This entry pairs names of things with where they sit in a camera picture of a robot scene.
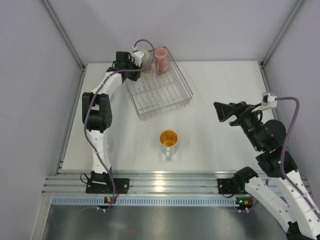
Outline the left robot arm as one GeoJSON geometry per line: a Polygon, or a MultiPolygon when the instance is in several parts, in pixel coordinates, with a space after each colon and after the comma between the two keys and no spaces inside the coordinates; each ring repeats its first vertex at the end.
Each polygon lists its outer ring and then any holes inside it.
{"type": "Polygon", "coordinates": [[[87,178],[87,194],[115,194],[116,183],[112,176],[112,166],[106,140],[113,115],[110,97],[127,79],[137,81],[143,65],[142,51],[133,53],[116,52],[115,61],[106,70],[102,81],[81,97],[84,136],[92,148],[93,165],[87,178]]]}

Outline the pink patterned mug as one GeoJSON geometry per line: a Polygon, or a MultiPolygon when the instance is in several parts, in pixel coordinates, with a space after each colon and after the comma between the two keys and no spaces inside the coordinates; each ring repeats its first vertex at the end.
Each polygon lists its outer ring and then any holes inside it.
{"type": "Polygon", "coordinates": [[[157,75],[161,75],[168,70],[169,65],[169,53],[164,47],[157,48],[155,54],[155,72],[157,75]]]}

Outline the cream floral mug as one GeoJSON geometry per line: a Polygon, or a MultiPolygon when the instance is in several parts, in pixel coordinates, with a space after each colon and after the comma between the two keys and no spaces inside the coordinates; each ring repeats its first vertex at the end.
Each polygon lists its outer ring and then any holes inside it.
{"type": "MultiPolygon", "coordinates": [[[[152,58],[151,58],[151,54],[147,50],[142,49],[141,51],[143,52],[141,68],[144,69],[146,66],[148,66],[151,63],[152,58]]],[[[140,72],[140,76],[141,77],[148,77],[152,73],[153,73],[153,70],[152,70],[152,66],[150,65],[147,69],[145,69],[144,71],[140,72]]]]}

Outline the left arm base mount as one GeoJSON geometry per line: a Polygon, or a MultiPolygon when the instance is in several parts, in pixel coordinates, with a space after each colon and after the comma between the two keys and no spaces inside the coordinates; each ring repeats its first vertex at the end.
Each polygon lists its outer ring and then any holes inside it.
{"type": "Polygon", "coordinates": [[[86,194],[126,194],[129,190],[129,178],[113,178],[106,173],[92,175],[86,183],[86,194]]]}

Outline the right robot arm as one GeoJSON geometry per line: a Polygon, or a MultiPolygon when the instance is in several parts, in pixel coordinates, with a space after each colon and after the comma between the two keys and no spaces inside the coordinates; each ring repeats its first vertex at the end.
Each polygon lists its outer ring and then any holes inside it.
{"type": "Polygon", "coordinates": [[[289,130],[282,122],[263,122],[263,103],[213,104],[218,120],[232,127],[241,127],[253,148],[261,170],[277,186],[282,196],[275,194],[251,167],[234,173],[233,186],[239,193],[253,196],[275,218],[289,240],[318,240],[320,210],[306,189],[298,166],[287,151],[289,130]]]}

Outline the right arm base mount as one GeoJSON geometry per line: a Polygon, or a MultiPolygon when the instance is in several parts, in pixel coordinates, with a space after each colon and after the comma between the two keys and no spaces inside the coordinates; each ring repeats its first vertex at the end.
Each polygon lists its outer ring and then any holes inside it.
{"type": "Polygon", "coordinates": [[[258,177],[258,174],[250,167],[244,167],[238,170],[230,178],[218,178],[217,186],[220,195],[230,195],[231,198],[236,194],[247,194],[245,184],[252,178],[258,177]]]}

